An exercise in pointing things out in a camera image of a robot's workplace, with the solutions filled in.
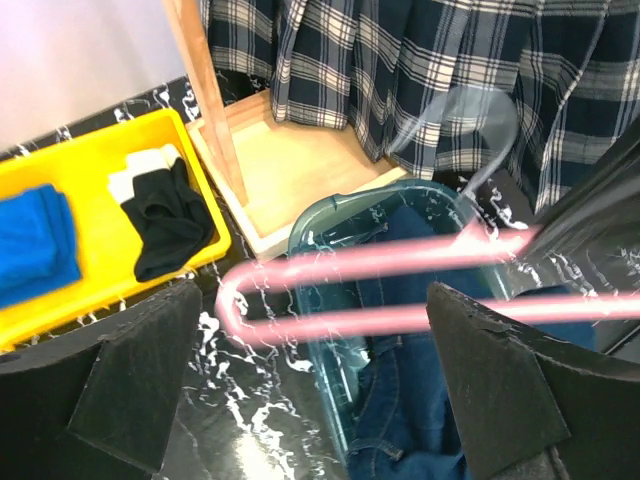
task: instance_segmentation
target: navy plaid cloth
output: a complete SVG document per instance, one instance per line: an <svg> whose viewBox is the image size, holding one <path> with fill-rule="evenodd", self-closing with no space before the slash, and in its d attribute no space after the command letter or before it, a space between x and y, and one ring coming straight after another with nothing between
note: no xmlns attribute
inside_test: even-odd
<svg viewBox="0 0 640 480"><path fill-rule="evenodd" d="M499 89L520 128L507 167L556 202L637 116L637 0L201 0L217 68L271 79L277 121L344 128L417 176L492 156L464 121L389 146L435 95Z"/></svg>

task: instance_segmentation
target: denim jeans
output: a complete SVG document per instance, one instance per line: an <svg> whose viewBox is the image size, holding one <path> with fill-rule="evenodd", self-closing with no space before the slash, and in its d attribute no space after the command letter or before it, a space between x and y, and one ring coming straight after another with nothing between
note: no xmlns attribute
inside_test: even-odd
<svg viewBox="0 0 640 480"><path fill-rule="evenodd" d="M410 207L398 209L387 225L388 229L374 235L370 243L435 234ZM491 291L475 269L360 280L358 292L366 308L426 305L427 286L434 281L473 298L491 297ZM546 325L542 329L593 347L590 323ZM347 460L351 480L471 478L431 335L426 332L387 335L373 337L371 342L374 358L361 372L364 402Z"/></svg>

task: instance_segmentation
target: blue towel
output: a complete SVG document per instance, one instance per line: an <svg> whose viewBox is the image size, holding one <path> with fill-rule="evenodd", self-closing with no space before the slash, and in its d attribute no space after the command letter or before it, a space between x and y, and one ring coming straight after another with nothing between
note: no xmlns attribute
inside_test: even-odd
<svg viewBox="0 0 640 480"><path fill-rule="evenodd" d="M81 278L66 197L52 185L0 201L0 308Z"/></svg>

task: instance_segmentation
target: wooden frame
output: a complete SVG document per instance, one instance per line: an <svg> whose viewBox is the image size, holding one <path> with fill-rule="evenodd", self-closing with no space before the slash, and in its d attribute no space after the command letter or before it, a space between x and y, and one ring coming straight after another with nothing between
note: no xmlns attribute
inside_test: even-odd
<svg viewBox="0 0 640 480"><path fill-rule="evenodd" d="M314 202L407 176L388 159L370 162L351 127L276 123L268 92L225 108L195 0L163 2L202 114L189 134L256 258L284 253Z"/></svg>

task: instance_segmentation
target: bent pink bar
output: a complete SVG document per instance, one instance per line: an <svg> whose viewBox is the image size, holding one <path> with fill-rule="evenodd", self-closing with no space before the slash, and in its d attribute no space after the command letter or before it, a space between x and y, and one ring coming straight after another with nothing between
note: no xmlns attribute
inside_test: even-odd
<svg viewBox="0 0 640 480"><path fill-rule="evenodd" d="M389 242L338 249L332 254L305 255L266 264L246 262L225 275L216 311L227 333L251 345L309 341L327 335L384 335L429 329L425 305L327 312L275 321L245 322L236 306L236 293L264 286L270 291L299 284L330 283L375 276L462 268L510 260L533 237L535 230L501 232L491 240L479 224L459 235ZM640 312L640 297L582 296L525 297L511 302L483 302L506 316L525 323L619 319Z"/></svg>

